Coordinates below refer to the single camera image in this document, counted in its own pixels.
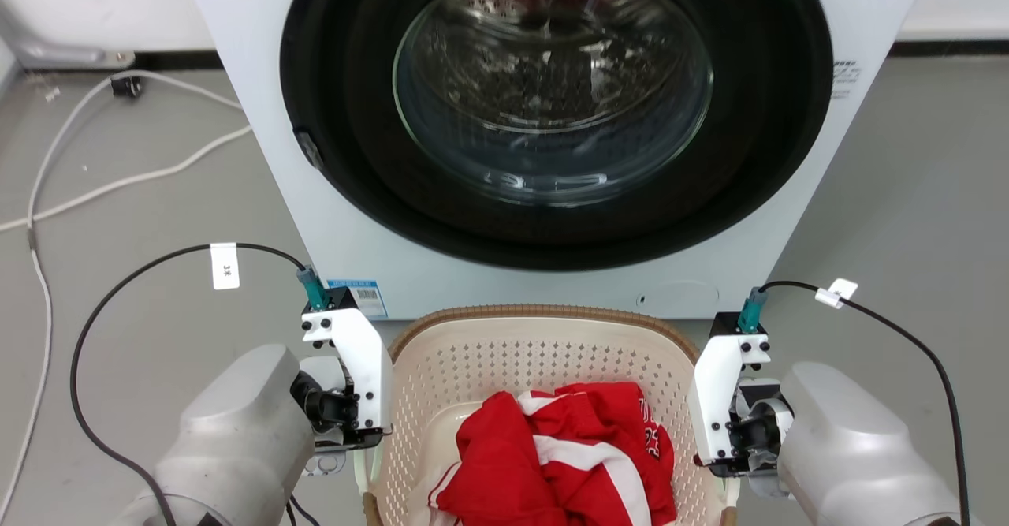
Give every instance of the plastic laundry basket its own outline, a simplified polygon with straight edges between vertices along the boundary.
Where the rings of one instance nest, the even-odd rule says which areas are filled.
[[[669,432],[676,453],[677,525],[735,522],[735,513],[722,513],[719,480],[692,462],[687,391],[697,349],[665,322],[580,307],[451,309],[415,322],[390,352],[395,431],[383,441],[380,477],[364,496],[369,526],[406,523],[407,498],[421,474],[451,462],[446,456],[458,459],[451,421],[457,430],[459,414],[471,413],[495,392],[619,381],[641,386],[655,421]],[[439,421],[448,421],[449,428],[430,432]]]

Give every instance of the concrete floor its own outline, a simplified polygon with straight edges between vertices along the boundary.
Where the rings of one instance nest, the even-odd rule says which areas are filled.
[[[182,74],[231,95],[220,73]],[[20,218],[40,159],[93,74],[25,78],[0,101],[0,223]],[[50,99],[54,91],[59,94]],[[1009,345],[1003,180],[1009,149],[1009,60],[893,60],[874,85],[774,278],[861,282],[861,301],[904,322],[945,360],[967,437],[974,509],[997,523],[1009,423],[996,382]],[[99,99],[86,110],[39,200],[46,209],[126,175],[176,164],[240,128],[236,110],[151,83],[139,102]],[[70,410],[74,341],[97,301],[138,265],[181,246],[259,242],[307,253],[251,135],[172,179],[147,182],[41,221],[41,260],[55,304],[49,388],[6,526],[104,524],[141,488],[102,455]],[[208,258],[148,272],[97,322],[81,367],[84,410],[110,445],[151,465],[176,436],[183,408],[238,354],[298,339],[304,296],[288,264],[242,252],[241,289],[213,292]],[[6,486],[42,352],[44,312],[24,231],[0,234],[0,485]],[[941,389],[899,337],[782,290],[765,325],[775,342],[769,376],[798,359],[831,363],[890,405],[918,448],[952,484]],[[382,324],[387,339],[403,322]],[[703,322],[681,324],[704,334]],[[363,524],[349,470],[296,491],[323,526]],[[795,504],[744,495],[744,526],[808,522]]]

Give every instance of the white washing machine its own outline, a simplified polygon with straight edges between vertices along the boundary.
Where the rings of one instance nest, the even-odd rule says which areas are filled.
[[[912,1],[197,0],[312,264],[389,319],[739,308]]]

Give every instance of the white tag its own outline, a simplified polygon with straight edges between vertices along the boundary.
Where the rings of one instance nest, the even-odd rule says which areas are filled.
[[[855,295],[855,290],[858,289],[859,285],[855,282],[838,278],[833,281],[833,284],[830,284],[829,290],[818,289],[816,291],[816,300],[834,309],[840,309],[845,307],[845,304],[840,303],[840,297],[844,297],[846,300],[851,299]]]
[[[210,272],[214,289],[234,290],[238,287],[238,250],[234,242],[210,245]]]

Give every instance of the washing machine door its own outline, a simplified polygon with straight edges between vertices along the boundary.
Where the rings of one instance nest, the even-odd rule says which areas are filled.
[[[346,199],[534,270],[740,221],[808,152],[832,78],[817,0],[294,0],[281,58],[294,133]]]

